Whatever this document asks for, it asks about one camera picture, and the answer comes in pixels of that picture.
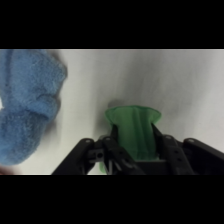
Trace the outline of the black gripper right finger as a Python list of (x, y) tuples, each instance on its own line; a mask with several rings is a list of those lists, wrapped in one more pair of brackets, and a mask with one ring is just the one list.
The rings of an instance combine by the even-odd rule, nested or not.
[(224, 175), (224, 153), (194, 138), (182, 142), (153, 125), (156, 151), (174, 175)]

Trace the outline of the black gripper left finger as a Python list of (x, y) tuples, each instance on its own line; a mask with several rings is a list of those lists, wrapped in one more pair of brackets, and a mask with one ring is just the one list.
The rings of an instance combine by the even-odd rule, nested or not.
[(81, 139), (53, 171), (53, 175), (87, 175), (96, 163), (102, 163), (107, 175), (144, 175), (145, 172), (118, 144), (118, 128), (97, 141)]

